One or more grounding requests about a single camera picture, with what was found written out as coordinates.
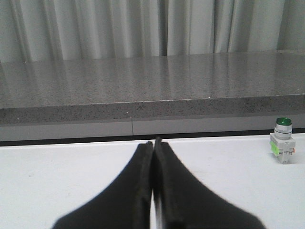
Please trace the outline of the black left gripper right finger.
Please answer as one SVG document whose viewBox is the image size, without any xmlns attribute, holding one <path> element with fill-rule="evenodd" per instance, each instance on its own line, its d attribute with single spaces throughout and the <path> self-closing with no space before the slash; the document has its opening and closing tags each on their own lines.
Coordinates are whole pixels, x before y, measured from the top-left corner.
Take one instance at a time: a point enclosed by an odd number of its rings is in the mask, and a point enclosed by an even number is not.
<svg viewBox="0 0 305 229">
<path fill-rule="evenodd" d="M 161 229 L 262 229 L 256 216 L 224 200 L 202 184 L 170 145 L 156 138 L 153 193 Z"/>
</svg>

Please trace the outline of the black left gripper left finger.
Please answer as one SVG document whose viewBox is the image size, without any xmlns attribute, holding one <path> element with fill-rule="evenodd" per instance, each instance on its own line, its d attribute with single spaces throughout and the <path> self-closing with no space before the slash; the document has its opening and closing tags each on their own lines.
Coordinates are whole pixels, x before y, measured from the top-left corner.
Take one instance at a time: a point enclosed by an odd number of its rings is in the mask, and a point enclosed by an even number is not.
<svg viewBox="0 0 305 229">
<path fill-rule="evenodd" d="M 148 229 L 153 144 L 139 144 L 121 173 L 95 198 L 60 218 L 55 229 Z"/>
</svg>

